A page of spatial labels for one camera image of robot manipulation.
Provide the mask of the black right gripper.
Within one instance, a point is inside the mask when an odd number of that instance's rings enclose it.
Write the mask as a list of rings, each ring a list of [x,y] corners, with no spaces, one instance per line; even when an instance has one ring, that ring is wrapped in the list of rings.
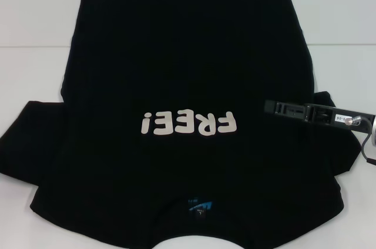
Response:
[[[340,129],[373,129],[375,115],[339,109],[324,105],[308,105],[309,122],[315,125]],[[268,114],[305,120],[307,108],[302,105],[266,100],[264,111]]]

